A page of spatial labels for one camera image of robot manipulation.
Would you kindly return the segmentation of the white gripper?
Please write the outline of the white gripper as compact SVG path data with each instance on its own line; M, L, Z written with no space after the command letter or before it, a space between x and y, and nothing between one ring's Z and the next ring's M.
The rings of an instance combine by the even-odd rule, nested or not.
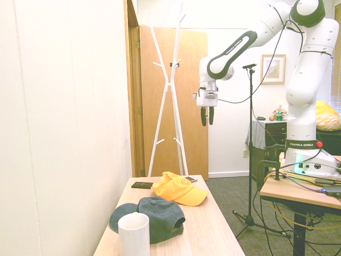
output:
M203 126L207 125L206 108L209 107L209 124L213 125L214 121L214 107L218 104L218 94L212 91L199 90L196 97L196 104L201 107L200 117Z

